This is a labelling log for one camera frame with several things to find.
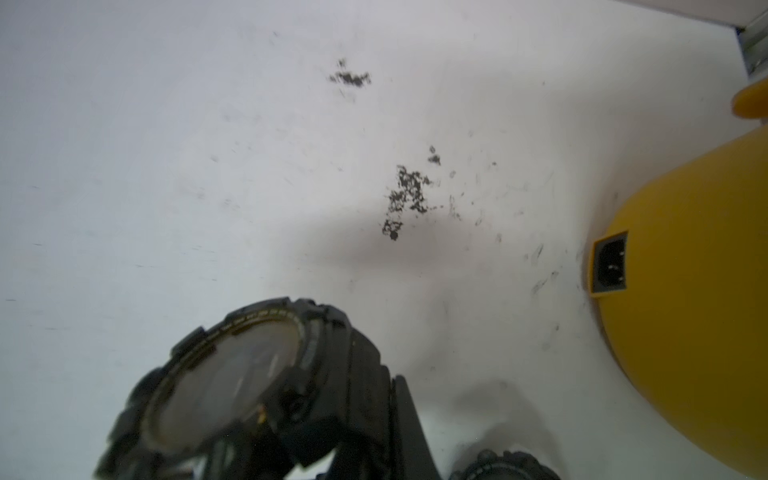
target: white surface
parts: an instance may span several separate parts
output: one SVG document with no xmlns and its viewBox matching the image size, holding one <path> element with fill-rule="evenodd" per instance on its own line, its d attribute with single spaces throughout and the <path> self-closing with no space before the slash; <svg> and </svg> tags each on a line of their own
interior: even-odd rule
<svg viewBox="0 0 768 480">
<path fill-rule="evenodd" d="M 329 82 L 339 58 L 372 84 Z M 406 375 L 442 473 L 485 439 L 564 478 L 739 477 L 633 390 L 582 288 L 623 199 L 754 125 L 730 29 L 597 0 L 6 2 L 0 65 L 5 480 L 89 476 L 171 345 L 281 295 Z M 398 164 L 445 208 L 393 242 Z"/>
<path fill-rule="evenodd" d="M 695 18 L 746 27 L 768 10 L 768 0 L 625 0 Z"/>
</svg>

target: black debris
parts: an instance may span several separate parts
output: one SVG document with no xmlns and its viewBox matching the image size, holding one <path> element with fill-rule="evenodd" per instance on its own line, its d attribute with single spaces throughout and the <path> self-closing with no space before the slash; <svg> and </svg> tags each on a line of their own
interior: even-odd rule
<svg viewBox="0 0 768 480">
<path fill-rule="evenodd" d="M 328 79 L 334 83 L 342 82 L 345 85 L 354 85 L 358 88 L 371 83 L 371 75 L 368 72 L 358 75 L 351 71 L 338 71 Z"/>
<path fill-rule="evenodd" d="M 389 192 L 389 208 L 382 233 L 392 240 L 397 240 L 402 227 L 401 215 L 404 210 L 414 210 L 425 214 L 432 210 L 424 198 L 422 185 L 430 185 L 432 181 L 421 172 L 409 172 L 402 165 L 397 166 L 397 188 Z"/>
<path fill-rule="evenodd" d="M 384 227 L 382 227 L 382 233 L 384 233 L 387 237 L 391 238 L 392 240 L 397 240 L 397 237 L 399 236 L 398 232 L 402 228 L 402 222 L 396 221 L 396 220 L 390 220 L 389 218 L 384 222 Z"/>
</svg>

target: yellow object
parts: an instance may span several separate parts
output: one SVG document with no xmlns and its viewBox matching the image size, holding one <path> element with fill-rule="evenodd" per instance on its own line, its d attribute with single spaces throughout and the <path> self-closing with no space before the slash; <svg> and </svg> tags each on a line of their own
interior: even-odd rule
<svg viewBox="0 0 768 480">
<path fill-rule="evenodd" d="M 589 283 L 627 376 L 703 450 L 768 478 L 768 126 L 648 184 L 606 238 Z"/>
<path fill-rule="evenodd" d="M 768 78 L 744 88 L 733 96 L 731 103 L 737 117 L 768 117 Z"/>
</svg>

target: black plastic part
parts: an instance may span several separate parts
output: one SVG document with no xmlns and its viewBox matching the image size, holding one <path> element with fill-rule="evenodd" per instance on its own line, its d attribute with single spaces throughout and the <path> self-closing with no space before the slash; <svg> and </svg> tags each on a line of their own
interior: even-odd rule
<svg viewBox="0 0 768 480">
<path fill-rule="evenodd" d="M 606 238 L 594 245 L 592 293 L 614 292 L 627 288 L 625 261 L 627 232 Z"/>
<path fill-rule="evenodd" d="M 439 480 L 408 383 L 392 382 L 392 474 L 396 480 Z"/>
<path fill-rule="evenodd" d="M 483 450 L 478 459 L 463 472 L 454 472 L 449 480 L 560 480 L 549 467 L 524 452 L 504 452 L 502 456 Z"/>
<path fill-rule="evenodd" d="M 204 340 L 205 337 L 205 329 L 202 326 L 198 326 L 196 329 L 189 332 L 189 334 L 187 334 L 187 336 L 185 336 L 179 343 L 174 345 L 172 349 L 170 349 L 170 356 L 182 356 L 183 354 L 189 352 L 193 346 Z"/>
<path fill-rule="evenodd" d="M 161 380 L 165 376 L 165 369 L 162 367 L 156 368 L 150 371 L 143 379 L 139 380 L 131 394 L 128 396 L 128 401 L 125 403 L 129 406 L 133 403 L 144 403 L 149 400 L 152 392 L 160 385 Z"/>
<path fill-rule="evenodd" d="M 336 447 L 328 472 L 324 480 L 369 480 L 375 478 L 365 450 L 366 440 L 363 438 L 342 442 Z"/>
<path fill-rule="evenodd" d="M 157 387 L 201 343 L 264 310 L 289 310 L 280 315 L 300 323 L 294 365 L 277 375 L 253 414 L 193 452 L 156 453 L 141 426 Z M 406 381 L 391 381 L 380 362 L 376 347 L 335 307 L 279 298 L 234 310 L 208 331 L 187 335 L 165 366 L 134 387 L 95 474 L 104 480 L 278 480 L 295 463 L 311 465 L 338 448 L 328 480 L 439 480 Z"/>
<path fill-rule="evenodd" d="M 143 410 L 144 408 L 141 405 L 130 405 L 123 410 L 118 419 L 115 420 L 108 439 L 113 442 L 130 433 L 138 433 L 139 421 L 141 421 Z"/>
</svg>

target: black wristwatch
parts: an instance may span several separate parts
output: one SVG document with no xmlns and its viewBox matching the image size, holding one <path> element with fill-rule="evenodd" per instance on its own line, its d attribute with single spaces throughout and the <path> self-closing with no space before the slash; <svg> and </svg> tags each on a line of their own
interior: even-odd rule
<svg viewBox="0 0 768 480">
<path fill-rule="evenodd" d="M 334 449 L 326 480 L 439 480 L 405 379 L 312 300 L 194 330 L 134 387 L 108 441 L 102 480 L 277 480 Z"/>
</svg>

